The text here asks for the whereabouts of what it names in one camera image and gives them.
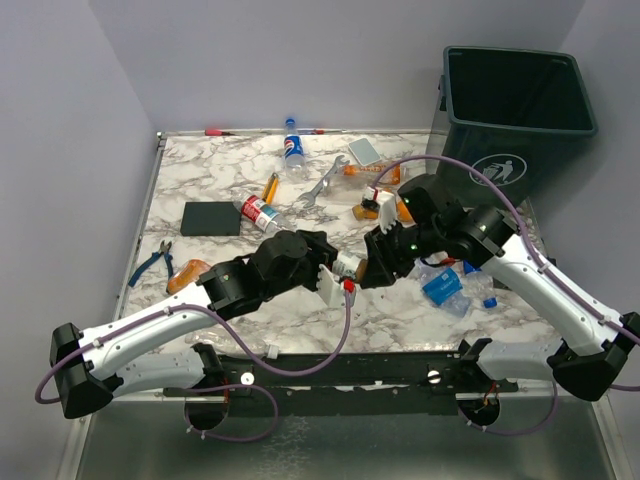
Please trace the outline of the red label water bottle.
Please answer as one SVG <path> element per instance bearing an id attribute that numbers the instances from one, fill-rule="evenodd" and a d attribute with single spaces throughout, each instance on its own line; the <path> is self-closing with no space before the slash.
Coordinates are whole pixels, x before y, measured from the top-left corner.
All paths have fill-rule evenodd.
<path id="1" fill-rule="evenodd" d="M 241 193 L 232 203 L 242 217 L 266 235 L 295 230 L 294 225 L 280 211 L 256 195 Z"/>

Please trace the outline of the Starbucks coffee bottle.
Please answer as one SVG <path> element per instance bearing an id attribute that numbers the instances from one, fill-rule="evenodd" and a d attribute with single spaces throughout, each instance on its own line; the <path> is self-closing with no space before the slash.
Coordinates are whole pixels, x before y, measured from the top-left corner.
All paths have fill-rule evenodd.
<path id="1" fill-rule="evenodd" d="M 331 271 L 340 278 L 349 278 L 360 283 L 365 275 L 368 260 L 349 251 L 340 251 L 333 262 Z"/>

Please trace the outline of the light blue label bottle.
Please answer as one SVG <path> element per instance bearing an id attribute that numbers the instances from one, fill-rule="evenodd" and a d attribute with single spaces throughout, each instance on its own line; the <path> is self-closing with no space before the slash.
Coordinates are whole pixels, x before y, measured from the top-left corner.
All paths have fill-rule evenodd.
<path id="1" fill-rule="evenodd" d="M 423 294 L 435 306 L 457 318 L 463 318 L 471 300 L 463 293 L 457 273 L 451 267 L 431 267 L 422 262 L 416 264 Z"/>

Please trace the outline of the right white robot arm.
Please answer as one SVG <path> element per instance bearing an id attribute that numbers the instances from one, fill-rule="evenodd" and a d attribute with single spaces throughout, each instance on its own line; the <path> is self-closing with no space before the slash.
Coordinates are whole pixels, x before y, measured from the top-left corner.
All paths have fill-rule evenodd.
<path id="1" fill-rule="evenodd" d="M 579 288 L 531 244 L 525 225 L 497 208 L 464 209 L 434 175 L 419 175 L 397 194 L 369 186 L 378 227 L 367 233 L 367 266 L 359 284 L 387 287 L 418 258 L 445 252 L 519 295 L 560 335 L 548 346 L 476 342 L 459 367 L 461 383 L 481 391 L 494 380 L 555 380 L 575 397 L 596 401 L 613 387 L 639 339 L 639 316 L 621 314 Z"/>

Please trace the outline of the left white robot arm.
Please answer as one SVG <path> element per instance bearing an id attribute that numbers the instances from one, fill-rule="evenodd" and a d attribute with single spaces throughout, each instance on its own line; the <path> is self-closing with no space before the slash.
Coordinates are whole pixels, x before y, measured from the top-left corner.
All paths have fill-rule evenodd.
<path id="1" fill-rule="evenodd" d="M 206 395 L 220 385 L 210 354 L 195 350 L 163 358 L 154 349 L 188 333 L 257 311 L 274 297 L 304 287 L 326 304 L 340 304 L 332 282 L 338 251 L 324 232 L 280 231 L 251 254 L 217 263 L 162 302 L 129 317 L 52 333 L 50 380 L 67 419 L 95 413 L 113 399 L 154 388 L 191 389 Z M 332 282 L 330 288 L 322 281 Z"/>

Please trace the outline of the large orange drink bottle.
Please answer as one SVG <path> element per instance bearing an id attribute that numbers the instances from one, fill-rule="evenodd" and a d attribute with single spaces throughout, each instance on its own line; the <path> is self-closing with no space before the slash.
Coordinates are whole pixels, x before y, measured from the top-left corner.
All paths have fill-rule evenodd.
<path id="1" fill-rule="evenodd" d="M 191 259 L 173 273 L 167 283 L 166 291 L 169 295 L 183 290 L 190 283 L 199 279 L 201 275 L 209 271 L 211 266 L 200 259 Z"/>

